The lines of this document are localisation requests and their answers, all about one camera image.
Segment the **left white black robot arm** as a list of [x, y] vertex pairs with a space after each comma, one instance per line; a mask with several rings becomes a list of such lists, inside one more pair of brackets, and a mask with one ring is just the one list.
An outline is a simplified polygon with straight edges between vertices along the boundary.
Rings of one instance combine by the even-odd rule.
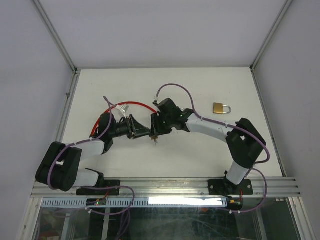
[[100, 194], [105, 188], [105, 182], [99, 179], [102, 174], [90, 169], [79, 170], [80, 162], [107, 153], [114, 138], [126, 136], [133, 140], [150, 133], [151, 130], [133, 115], [116, 121], [112, 113], [104, 113], [90, 138], [69, 144], [51, 143], [36, 171], [35, 180], [52, 190], [67, 192], [73, 187], [87, 186], [93, 194]]

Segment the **red cable lock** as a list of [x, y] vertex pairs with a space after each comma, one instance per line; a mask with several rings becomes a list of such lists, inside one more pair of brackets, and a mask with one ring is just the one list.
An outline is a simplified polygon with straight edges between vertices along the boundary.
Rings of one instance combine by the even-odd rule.
[[[141, 103], [141, 102], [137, 102], [137, 101], [124, 101], [124, 102], [120, 102], [117, 104], [118, 106], [124, 106], [124, 105], [128, 105], [129, 107], [130, 106], [133, 106], [133, 105], [136, 105], [136, 106], [141, 106], [143, 108], [146, 108], [148, 109], [149, 111], [151, 111], [152, 113], [156, 113], [157, 111], [155, 109], [153, 109], [152, 107], [144, 104], [144, 103]], [[90, 137], [93, 137], [96, 130], [98, 129], [98, 126], [99, 126], [99, 123], [100, 123], [100, 118], [97, 119], [97, 121], [95, 122], [93, 128], [92, 128], [92, 131], [90, 133]]]

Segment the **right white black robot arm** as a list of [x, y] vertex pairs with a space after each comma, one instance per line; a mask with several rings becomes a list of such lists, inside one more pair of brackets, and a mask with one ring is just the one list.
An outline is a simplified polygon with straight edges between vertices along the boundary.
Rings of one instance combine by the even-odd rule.
[[221, 125], [201, 119], [192, 109], [181, 110], [170, 98], [160, 103], [155, 100], [153, 104], [158, 108], [158, 112], [151, 115], [150, 138], [157, 139], [176, 129], [187, 133], [204, 134], [226, 143], [233, 163], [225, 172], [222, 183], [214, 189], [224, 196], [234, 195], [241, 189], [242, 181], [266, 145], [263, 137], [248, 119], [241, 118], [234, 123], [235, 127], [229, 127], [227, 123]]

